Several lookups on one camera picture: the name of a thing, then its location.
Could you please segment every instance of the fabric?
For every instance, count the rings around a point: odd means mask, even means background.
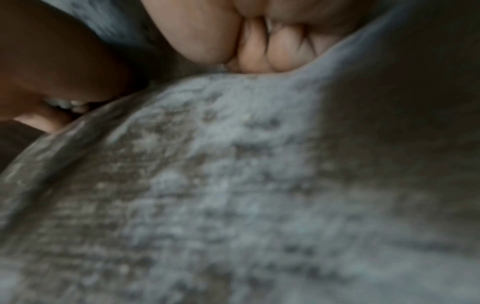
[[[480,301],[480,2],[155,85],[1,176],[3,303]]]

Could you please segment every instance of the gray fabric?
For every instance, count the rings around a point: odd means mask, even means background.
[[[3,303],[480,302],[480,3],[404,2],[289,75],[204,75],[3,174]]]

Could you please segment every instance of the gray cloth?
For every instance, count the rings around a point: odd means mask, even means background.
[[[405,1],[43,137],[1,177],[2,303],[479,303],[479,15]]]

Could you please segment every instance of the textured surface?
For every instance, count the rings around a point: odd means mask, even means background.
[[[4,303],[480,301],[480,3],[119,100],[1,177]]]

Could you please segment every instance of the human skin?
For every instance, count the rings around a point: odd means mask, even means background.
[[[0,29],[0,120],[55,132],[72,117],[44,98],[103,102],[137,84],[92,31],[39,0],[2,0]]]
[[[188,59],[242,73],[299,68],[354,30],[376,0],[142,0]],[[273,27],[268,31],[265,19]]]

